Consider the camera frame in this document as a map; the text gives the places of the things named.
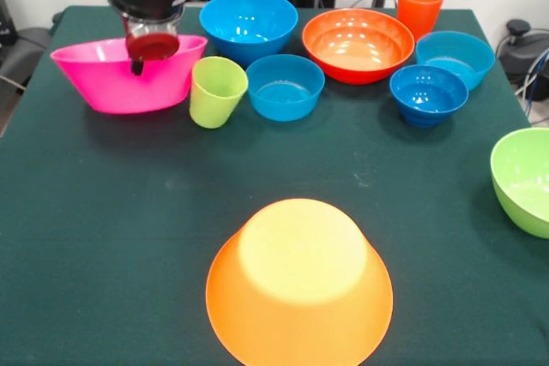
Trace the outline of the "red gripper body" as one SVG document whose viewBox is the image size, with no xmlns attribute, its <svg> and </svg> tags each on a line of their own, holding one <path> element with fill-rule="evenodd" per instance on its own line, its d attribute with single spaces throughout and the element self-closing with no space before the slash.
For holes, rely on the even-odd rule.
<svg viewBox="0 0 549 366">
<path fill-rule="evenodd" d="M 178 37 L 169 33 L 141 36 L 128 34 L 125 39 L 129 57 L 134 61 L 159 61 L 173 56 L 179 48 Z"/>
</svg>

